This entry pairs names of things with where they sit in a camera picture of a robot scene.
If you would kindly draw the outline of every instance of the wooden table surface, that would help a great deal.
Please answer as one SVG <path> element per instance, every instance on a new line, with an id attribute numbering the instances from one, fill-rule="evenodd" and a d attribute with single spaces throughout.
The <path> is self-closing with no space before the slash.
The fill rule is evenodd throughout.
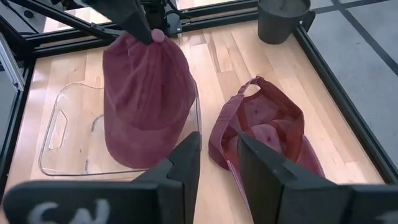
<path id="1" fill-rule="evenodd" d="M 79 9 L 74 15 L 90 22 L 107 21 L 91 9 Z M 188 59 L 200 95 L 203 148 L 195 223 L 252 223 L 232 175 L 208 157 L 208 139 L 221 107 L 257 75 L 279 87 L 303 110 L 305 134 L 329 180 L 382 183 L 295 38 L 291 35 L 283 44 L 268 45 L 258 39 L 256 26 L 256 21 L 244 22 L 186 32 L 175 39 Z M 46 31 L 66 28 L 51 19 L 45 26 Z M 71 83 L 103 86 L 103 50 L 37 60 L 6 189 L 30 179 L 52 178 L 41 173 L 37 159 L 55 99 Z"/>

